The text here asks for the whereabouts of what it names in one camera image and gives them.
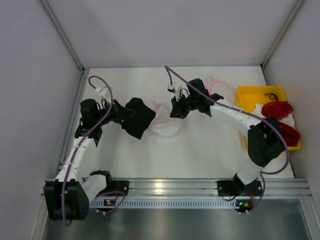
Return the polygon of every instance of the black cloth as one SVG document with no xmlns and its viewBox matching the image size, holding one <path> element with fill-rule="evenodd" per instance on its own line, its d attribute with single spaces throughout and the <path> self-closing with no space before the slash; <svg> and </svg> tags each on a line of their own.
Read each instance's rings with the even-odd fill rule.
<svg viewBox="0 0 320 240">
<path fill-rule="evenodd" d="M 129 135 L 141 139 L 145 130 L 156 116 L 156 112 L 147 107 L 141 98 L 131 98 L 125 105 L 126 108 L 134 110 L 135 115 L 121 123 L 121 128 Z"/>
</svg>

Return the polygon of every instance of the red fabric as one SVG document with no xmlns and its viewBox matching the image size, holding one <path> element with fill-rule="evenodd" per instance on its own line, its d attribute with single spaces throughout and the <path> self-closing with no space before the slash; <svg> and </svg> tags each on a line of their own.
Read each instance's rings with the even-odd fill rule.
<svg viewBox="0 0 320 240">
<path fill-rule="evenodd" d="M 295 147 L 299 142 L 300 133 L 282 122 L 279 122 L 279 126 L 288 147 Z"/>
<path fill-rule="evenodd" d="M 278 121 L 287 117 L 294 109 L 287 101 L 272 101 L 262 107 L 265 117 L 275 117 Z"/>
</svg>

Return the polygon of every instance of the plastic bag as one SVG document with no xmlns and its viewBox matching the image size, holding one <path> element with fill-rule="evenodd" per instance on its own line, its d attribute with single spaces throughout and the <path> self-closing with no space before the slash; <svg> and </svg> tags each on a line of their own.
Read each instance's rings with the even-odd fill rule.
<svg viewBox="0 0 320 240">
<path fill-rule="evenodd" d="M 179 132 L 182 119 L 170 117 L 172 107 L 165 103 L 156 103 L 150 98 L 143 97 L 141 99 L 148 108 L 155 111 L 155 117 L 149 130 L 163 138 L 173 137 Z"/>
<path fill-rule="evenodd" d="M 208 89 L 210 95 L 219 94 L 231 104 L 236 102 L 237 92 L 229 83 L 208 76 L 204 82 L 204 86 Z"/>
</svg>

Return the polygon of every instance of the white wall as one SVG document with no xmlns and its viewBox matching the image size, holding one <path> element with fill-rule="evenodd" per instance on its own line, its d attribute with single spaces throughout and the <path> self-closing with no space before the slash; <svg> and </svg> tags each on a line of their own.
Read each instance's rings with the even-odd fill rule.
<svg viewBox="0 0 320 240">
<path fill-rule="evenodd" d="M 0 4 L 0 239 L 30 235 L 80 72 L 36 0 Z"/>
<path fill-rule="evenodd" d="M 260 64 L 296 0 L 48 0 L 85 67 Z"/>
<path fill-rule="evenodd" d="M 306 177 L 320 210 L 320 1 L 307 0 L 267 65 L 273 85 L 284 87 L 294 108 L 302 149 L 292 152 L 295 169 Z"/>
</svg>

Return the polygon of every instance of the gray floor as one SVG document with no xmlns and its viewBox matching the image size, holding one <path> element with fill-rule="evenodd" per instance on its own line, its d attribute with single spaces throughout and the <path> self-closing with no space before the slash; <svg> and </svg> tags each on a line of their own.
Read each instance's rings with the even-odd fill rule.
<svg viewBox="0 0 320 240">
<path fill-rule="evenodd" d="M 250 215 L 235 210 L 121 209 L 65 228 L 48 221 L 44 240 L 308 240 L 298 200 L 264 200 Z"/>
</svg>

